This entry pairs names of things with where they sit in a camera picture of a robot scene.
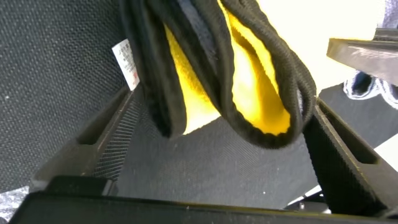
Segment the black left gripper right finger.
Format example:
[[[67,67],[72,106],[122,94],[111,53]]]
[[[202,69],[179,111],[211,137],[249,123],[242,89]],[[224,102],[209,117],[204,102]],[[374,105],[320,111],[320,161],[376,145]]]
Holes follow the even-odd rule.
[[[303,135],[333,213],[397,216],[397,171],[322,100]]]

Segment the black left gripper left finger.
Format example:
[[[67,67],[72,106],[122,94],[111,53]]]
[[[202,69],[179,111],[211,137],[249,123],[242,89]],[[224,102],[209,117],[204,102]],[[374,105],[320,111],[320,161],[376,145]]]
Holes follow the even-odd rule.
[[[141,117],[141,87],[124,87],[88,124],[33,175],[29,191],[44,190],[54,177],[117,181]]]

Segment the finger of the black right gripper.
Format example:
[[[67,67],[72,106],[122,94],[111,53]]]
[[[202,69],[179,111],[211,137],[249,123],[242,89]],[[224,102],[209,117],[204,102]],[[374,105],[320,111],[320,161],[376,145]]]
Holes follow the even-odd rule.
[[[373,40],[330,39],[326,55],[397,85],[397,29],[377,28]]]

